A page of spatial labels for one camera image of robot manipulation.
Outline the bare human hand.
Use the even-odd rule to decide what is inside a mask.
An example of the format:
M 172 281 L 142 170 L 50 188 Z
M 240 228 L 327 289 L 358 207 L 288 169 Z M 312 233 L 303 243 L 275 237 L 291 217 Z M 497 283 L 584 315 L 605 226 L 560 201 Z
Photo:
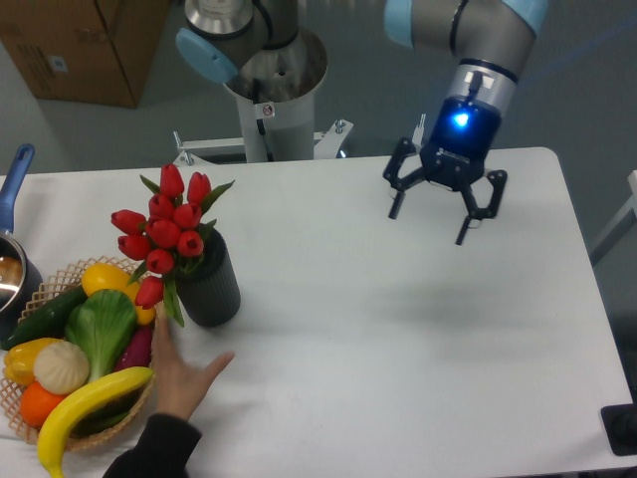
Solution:
M 157 387 L 156 412 L 183 421 L 191 418 L 214 380 L 235 357 L 234 352 L 223 352 L 204 367 L 188 363 L 172 338 L 165 312 L 160 312 L 155 319 L 151 346 Z

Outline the black sleeved forearm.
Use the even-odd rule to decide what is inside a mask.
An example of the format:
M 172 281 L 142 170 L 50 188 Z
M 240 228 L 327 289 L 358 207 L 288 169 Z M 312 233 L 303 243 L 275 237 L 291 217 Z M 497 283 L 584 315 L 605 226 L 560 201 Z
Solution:
M 187 463 L 201 437 L 202 433 L 188 421 L 153 413 L 136 445 L 119 455 L 104 477 L 188 477 Z

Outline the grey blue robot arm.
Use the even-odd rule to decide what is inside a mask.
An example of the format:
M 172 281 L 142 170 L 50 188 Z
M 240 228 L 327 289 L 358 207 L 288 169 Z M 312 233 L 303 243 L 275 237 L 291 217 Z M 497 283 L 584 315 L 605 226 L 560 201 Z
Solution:
M 387 37 L 410 49 L 437 47 L 459 62 L 431 130 L 401 138 L 384 169 L 396 218 L 420 182 L 461 194 L 463 228 L 498 215 L 507 174 L 485 160 L 542 25 L 543 1 L 389 1 Z M 326 50 L 299 23 L 294 1 L 188 1 L 176 48 L 191 69 L 235 98 L 251 162 L 317 153 L 315 94 Z

